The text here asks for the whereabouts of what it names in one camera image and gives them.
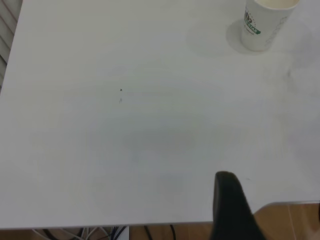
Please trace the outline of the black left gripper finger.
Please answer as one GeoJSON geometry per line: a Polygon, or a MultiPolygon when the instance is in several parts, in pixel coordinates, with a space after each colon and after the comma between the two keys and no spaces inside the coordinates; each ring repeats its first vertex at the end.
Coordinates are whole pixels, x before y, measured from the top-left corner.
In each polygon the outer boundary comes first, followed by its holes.
{"type": "Polygon", "coordinates": [[[211,240],[264,240],[237,176],[215,174],[211,240]]]}

